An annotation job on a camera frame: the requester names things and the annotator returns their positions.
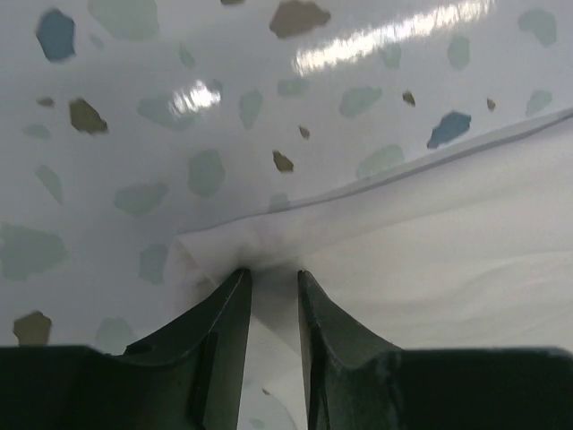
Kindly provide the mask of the white t shirt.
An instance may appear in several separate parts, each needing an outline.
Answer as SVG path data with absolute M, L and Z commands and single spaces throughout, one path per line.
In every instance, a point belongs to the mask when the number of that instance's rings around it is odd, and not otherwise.
M 572 121 L 362 192 L 178 236 L 178 312 L 252 271 L 240 422 L 306 426 L 297 274 L 404 348 L 572 347 Z

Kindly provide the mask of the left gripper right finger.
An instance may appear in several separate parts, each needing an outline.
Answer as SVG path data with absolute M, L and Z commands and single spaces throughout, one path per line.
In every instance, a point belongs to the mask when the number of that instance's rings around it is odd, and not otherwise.
M 569 429 L 572 356 L 560 348 L 402 349 L 300 271 L 311 429 Z

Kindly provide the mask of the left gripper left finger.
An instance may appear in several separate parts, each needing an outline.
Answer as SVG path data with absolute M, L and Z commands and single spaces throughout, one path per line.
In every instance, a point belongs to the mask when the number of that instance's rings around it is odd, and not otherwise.
M 111 355 L 87 346 L 1 349 L 3 429 L 235 429 L 252 275 Z

